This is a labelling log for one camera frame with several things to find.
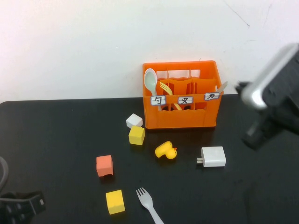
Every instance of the white plastic spoon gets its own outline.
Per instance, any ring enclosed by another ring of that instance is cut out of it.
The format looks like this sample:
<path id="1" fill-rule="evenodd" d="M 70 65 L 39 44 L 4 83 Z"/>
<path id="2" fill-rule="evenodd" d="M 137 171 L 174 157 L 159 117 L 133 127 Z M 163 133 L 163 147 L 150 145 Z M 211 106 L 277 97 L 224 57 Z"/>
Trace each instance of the white plastic spoon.
<path id="1" fill-rule="evenodd" d="M 147 88 L 152 96 L 157 95 L 156 86 L 157 86 L 158 78 L 157 74 L 153 69 L 146 69 L 144 73 L 144 85 Z"/>

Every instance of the white foam cube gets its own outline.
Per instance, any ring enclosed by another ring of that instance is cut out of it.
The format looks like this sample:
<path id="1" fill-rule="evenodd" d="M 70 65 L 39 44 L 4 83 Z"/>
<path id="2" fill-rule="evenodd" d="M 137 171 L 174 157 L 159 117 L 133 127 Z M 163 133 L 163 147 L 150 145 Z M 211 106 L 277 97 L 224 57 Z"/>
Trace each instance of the white foam cube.
<path id="1" fill-rule="evenodd" d="M 136 114 L 132 114 L 128 119 L 127 119 L 127 126 L 131 128 L 132 126 L 138 126 L 141 127 L 143 125 L 143 120 L 141 117 L 137 116 Z"/>

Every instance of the chinese character label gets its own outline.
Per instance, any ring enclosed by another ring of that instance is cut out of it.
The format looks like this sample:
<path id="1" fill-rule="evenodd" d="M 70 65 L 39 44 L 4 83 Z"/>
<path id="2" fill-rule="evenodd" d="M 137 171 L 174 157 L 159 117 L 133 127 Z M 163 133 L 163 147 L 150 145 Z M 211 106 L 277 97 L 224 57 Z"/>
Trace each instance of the chinese character label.
<path id="1" fill-rule="evenodd" d="M 218 99 L 220 97 L 220 93 L 218 92 L 208 92 L 205 94 L 205 100 Z"/>
<path id="2" fill-rule="evenodd" d="M 193 103 L 193 97 L 179 97 L 178 104 L 191 104 Z"/>
<path id="3" fill-rule="evenodd" d="M 152 96 L 150 100 L 153 106 L 160 106 L 166 104 L 166 96 Z"/>

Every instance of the utensil holder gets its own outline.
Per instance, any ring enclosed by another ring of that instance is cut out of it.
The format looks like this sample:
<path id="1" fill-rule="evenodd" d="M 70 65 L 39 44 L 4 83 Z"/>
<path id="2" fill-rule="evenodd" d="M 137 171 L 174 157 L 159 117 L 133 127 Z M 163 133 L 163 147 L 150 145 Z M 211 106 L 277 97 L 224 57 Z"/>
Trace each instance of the utensil holder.
<path id="1" fill-rule="evenodd" d="M 144 73 L 152 68 L 157 71 L 167 71 L 166 78 L 159 78 L 156 86 L 158 96 L 165 96 L 166 104 L 152 105 L 151 92 L 144 86 Z M 189 77 L 170 78 L 170 70 L 189 70 Z M 199 77 L 192 77 L 192 70 L 200 70 Z M 160 82 L 168 85 L 173 95 L 169 96 L 161 87 Z M 213 127 L 223 92 L 215 99 L 205 99 L 206 93 L 215 93 L 216 86 L 221 86 L 221 80 L 215 61 L 178 62 L 178 63 L 145 63 L 143 64 L 143 106 L 145 127 L 158 128 L 186 128 Z M 192 97 L 192 103 L 179 104 L 183 110 L 177 110 L 174 103 L 179 103 L 181 97 Z"/>

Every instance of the black cable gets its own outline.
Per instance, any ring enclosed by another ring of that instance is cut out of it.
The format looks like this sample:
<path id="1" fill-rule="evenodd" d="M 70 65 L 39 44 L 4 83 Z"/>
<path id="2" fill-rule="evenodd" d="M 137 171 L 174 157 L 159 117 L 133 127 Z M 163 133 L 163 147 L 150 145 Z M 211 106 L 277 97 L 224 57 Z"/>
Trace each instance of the black cable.
<path id="1" fill-rule="evenodd" d="M 1 192 L 1 190 L 3 189 L 5 183 L 8 179 L 8 164 L 5 161 L 5 159 L 3 159 L 1 156 L 0 156 L 0 164 L 3 167 L 3 176 L 2 176 L 2 179 L 0 181 L 0 192 Z"/>

